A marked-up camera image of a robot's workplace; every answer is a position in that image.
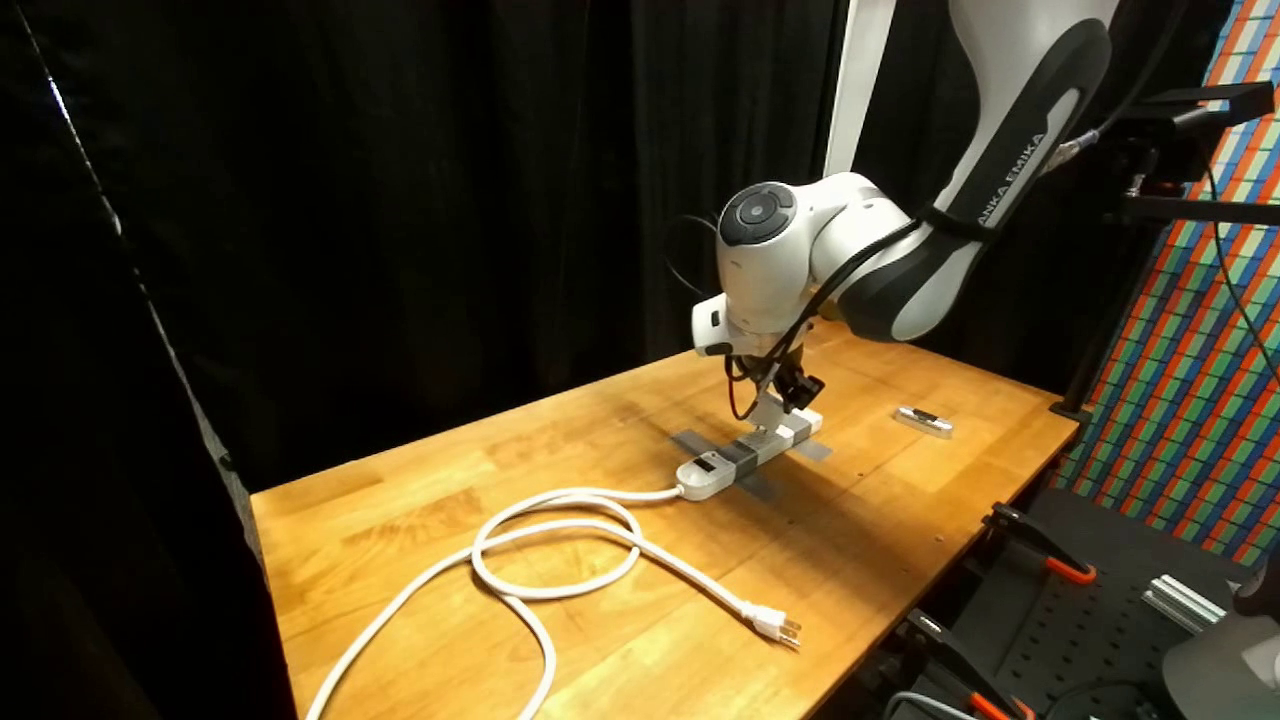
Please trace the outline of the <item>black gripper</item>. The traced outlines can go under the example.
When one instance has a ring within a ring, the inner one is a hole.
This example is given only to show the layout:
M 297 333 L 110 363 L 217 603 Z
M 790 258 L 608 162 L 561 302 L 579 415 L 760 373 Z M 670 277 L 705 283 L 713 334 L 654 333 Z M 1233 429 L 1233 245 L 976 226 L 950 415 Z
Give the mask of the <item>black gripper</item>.
M 727 374 L 776 389 L 793 406 L 810 406 L 823 393 L 821 374 L 806 374 L 800 349 L 781 354 L 727 354 Z

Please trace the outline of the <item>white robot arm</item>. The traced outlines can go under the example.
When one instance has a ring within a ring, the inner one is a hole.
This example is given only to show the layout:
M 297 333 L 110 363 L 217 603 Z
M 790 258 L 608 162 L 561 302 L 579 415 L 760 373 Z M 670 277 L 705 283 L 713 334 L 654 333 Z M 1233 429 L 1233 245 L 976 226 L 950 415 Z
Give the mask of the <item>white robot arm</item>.
M 715 212 L 722 291 L 692 306 L 692 345 L 806 403 L 815 382 L 790 363 L 814 317 L 864 341 L 929 334 L 1091 102 L 1117 3 L 950 0 L 976 128 L 946 185 L 918 202 L 864 172 L 742 188 Z

